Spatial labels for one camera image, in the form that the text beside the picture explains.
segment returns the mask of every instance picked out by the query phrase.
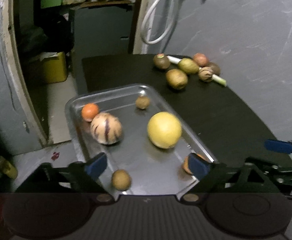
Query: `circular base plate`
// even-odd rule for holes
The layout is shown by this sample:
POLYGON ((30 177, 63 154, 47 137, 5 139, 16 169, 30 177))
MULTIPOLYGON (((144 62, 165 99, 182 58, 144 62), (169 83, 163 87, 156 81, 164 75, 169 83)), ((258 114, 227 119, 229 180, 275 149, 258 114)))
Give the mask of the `circular base plate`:
POLYGON ((286 229, 292 205, 277 193, 212 193, 206 201, 206 213, 233 235, 263 237, 286 229))
POLYGON ((90 201, 80 193, 15 193, 3 207, 8 228, 28 239, 62 237, 90 217, 90 201))

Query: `black table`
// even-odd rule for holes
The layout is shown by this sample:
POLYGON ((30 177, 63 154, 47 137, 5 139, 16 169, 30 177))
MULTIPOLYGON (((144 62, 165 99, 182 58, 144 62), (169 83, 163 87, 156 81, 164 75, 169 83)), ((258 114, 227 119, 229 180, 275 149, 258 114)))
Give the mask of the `black table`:
POLYGON ((193 75, 184 90, 174 91, 166 84, 165 72, 153 66, 153 57, 128 54, 83 59, 88 92, 133 83, 150 85, 198 134, 218 161, 239 167, 245 158, 253 156, 292 166, 288 155, 264 148, 265 140, 275 136, 230 88, 201 82, 193 75))

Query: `screw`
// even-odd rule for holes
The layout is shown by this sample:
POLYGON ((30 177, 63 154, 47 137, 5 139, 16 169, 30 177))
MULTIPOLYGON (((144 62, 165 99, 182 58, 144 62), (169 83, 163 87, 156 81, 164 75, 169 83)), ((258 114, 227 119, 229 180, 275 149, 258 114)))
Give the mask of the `screw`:
POLYGON ((196 202, 199 197, 196 194, 186 194, 183 196, 184 200, 187 202, 196 202))
POLYGON ((96 200, 99 202, 109 202, 109 201, 111 201, 111 196, 108 194, 99 194, 96 197, 96 200))

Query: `yellow grapefruit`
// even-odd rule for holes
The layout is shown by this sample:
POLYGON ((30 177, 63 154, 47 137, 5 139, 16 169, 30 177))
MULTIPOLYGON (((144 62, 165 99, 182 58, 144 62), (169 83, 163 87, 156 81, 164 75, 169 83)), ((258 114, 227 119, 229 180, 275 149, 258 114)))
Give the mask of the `yellow grapefruit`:
POLYGON ((150 140, 162 149, 173 148, 182 136, 182 125, 169 112, 159 112, 152 116, 147 125, 150 140))

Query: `brown kiwi fruit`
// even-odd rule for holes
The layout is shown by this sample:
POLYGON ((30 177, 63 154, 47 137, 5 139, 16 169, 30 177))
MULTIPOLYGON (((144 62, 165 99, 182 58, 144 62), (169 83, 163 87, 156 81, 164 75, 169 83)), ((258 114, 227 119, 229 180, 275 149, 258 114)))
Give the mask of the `brown kiwi fruit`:
POLYGON ((168 84, 176 90, 183 89, 188 83, 187 75, 176 68, 171 69, 166 73, 166 79, 168 84))
POLYGON ((111 184, 119 191, 126 191, 132 184, 132 178, 125 170, 117 170, 111 176, 111 184))
POLYGON ((206 67, 210 67, 213 70, 215 75, 217 75, 217 76, 220 75, 220 67, 216 63, 208 62, 206 67))
POLYGON ((162 70, 166 70, 170 66, 170 61, 168 57, 165 56, 163 53, 155 55, 153 58, 153 62, 157 68, 162 70))
POLYGON ((136 107, 146 109, 150 104, 150 99, 147 96, 139 96, 135 101, 136 107))

